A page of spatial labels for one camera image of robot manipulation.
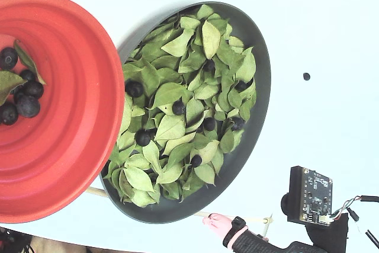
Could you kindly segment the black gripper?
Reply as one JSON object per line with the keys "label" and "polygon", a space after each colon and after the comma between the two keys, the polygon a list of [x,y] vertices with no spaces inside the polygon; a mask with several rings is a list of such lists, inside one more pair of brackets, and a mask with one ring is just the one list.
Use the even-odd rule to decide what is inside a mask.
{"label": "black gripper", "polygon": [[266,237],[251,232],[246,221],[239,216],[230,219],[212,213],[203,219],[203,224],[221,238],[224,247],[233,252],[326,253],[324,249],[297,241],[284,249],[274,246]]}

